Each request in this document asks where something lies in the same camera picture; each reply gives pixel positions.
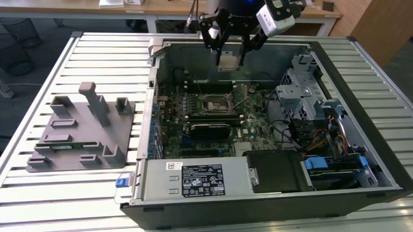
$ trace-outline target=table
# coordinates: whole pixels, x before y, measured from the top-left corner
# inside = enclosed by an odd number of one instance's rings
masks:
[[[157,20],[186,20],[192,0],[146,0],[143,5],[126,4],[123,8],[99,9],[99,0],[0,0],[0,17],[145,19],[150,33],[157,33]],[[200,13],[206,11],[201,0]],[[308,7],[298,23],[323,24],[319,36],[329,36],[341,12]]]
[[[117,231],[143,232],[119,210],[117,178],[135,170],[143,103],[150,77],[149,45],[153,38],[197,38],[196,34],[85,33],[73,37],[0,157],[0,232]],[[380,132],[413,176],[413,104],[379,68],[360,44],[344,37],[278,36],[277,39],[321,43]],[[77,94],[83,81],[97,82],[106,101],[129,97],[137,103],[127,166],[113,170],[28,173],[27,160],[41,138],[54,96]],[[331,95],[337,96],[324,80]],[[371,205],[345,217],[253,223],[200,228],[198,232],[349,232],[412,231],[411,197]]]

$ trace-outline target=metal slat table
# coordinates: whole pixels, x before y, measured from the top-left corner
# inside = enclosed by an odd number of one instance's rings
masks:
[[[151,38],[197,38],[181,34],[85,33],[73,37],[59,57],[0,158],[0,232],[105,231],[139,232],[139,226],[119,210],[115,179],[135,170],[143,103],[150,74]],[[289,37],[317,40],[341,72],[397,157],[413,176],[413,105],[357,42],[345,38]],[[53,110],[54,96],[75,102],[82,81],[98,84],[107,101],[129,97],[137,102],[127,166],[114,170],[28,173],[34,152]],[[332,85],[325,85],[335,97]],[[180,231],[413,231],[413,198],[372,205],[345,217],[254,223]]]

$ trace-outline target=circuit board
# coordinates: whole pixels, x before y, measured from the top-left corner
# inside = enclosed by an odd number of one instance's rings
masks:
[[[260,89],[258,85],[249,83],[234,85],[226,94],[197,92],[189,91],[185,85],[163,85],[159,88],[165,159],[200,158],[204,155],[233,157],[237,153],[236,144],[242,142],[249,143],[250,150],[277,149],[264,111],[270,92],[268,89]],[[230,128],[226,139],[194,140],[186,133],[189,115],[236,115],[241,118],[241,124]]]

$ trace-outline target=3d printed holder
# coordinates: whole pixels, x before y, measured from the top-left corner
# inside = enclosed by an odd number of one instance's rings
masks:
[[[94,82],[83,82],[79,93],[89,103],[57,96],[54,115],[35,152],[28,172],[114,169],[126,165],[135,103],[127,98],[106,102]]]

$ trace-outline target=wire mesh trash bin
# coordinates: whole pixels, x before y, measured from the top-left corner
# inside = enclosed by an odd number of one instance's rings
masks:
[[[19,36],[12,33],[0,33],[0,67],[12,75],[28,73],[35,64],[19,43]]]
[[[42,43],[35,25],[30,18],[0,18],[0,24],[10,33],[19,36],[23,47],[35,47]]]

